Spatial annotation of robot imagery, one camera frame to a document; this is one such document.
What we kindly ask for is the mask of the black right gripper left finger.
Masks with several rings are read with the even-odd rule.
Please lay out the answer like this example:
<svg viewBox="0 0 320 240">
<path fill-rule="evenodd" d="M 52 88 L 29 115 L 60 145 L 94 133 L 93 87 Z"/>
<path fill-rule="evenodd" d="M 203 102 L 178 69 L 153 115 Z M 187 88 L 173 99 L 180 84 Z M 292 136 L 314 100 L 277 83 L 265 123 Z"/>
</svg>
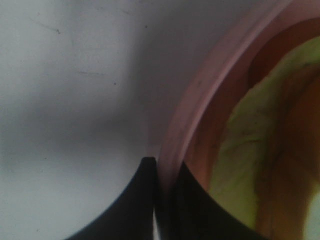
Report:
<svg viewBox="0 0 320 240">
<path fill-rule="evenodd" d="M 152 240 L 157 162 L 144 157 L 118 199 L 70 240 Z"/>
</svg>

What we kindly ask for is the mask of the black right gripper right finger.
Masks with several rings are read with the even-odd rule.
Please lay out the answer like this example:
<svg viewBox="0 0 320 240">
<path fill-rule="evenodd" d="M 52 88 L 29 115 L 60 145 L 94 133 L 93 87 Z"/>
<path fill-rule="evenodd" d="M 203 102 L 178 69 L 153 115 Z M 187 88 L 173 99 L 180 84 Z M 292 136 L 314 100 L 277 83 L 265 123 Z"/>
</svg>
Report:
<svg viewBox="0 0 320 240">
<path fill-rule="evenodd" d="M 262 240 L 220 207 L 201 187 L 186 164 L 168 195 L 159 202 L 162 240 Z"/>
</svg>

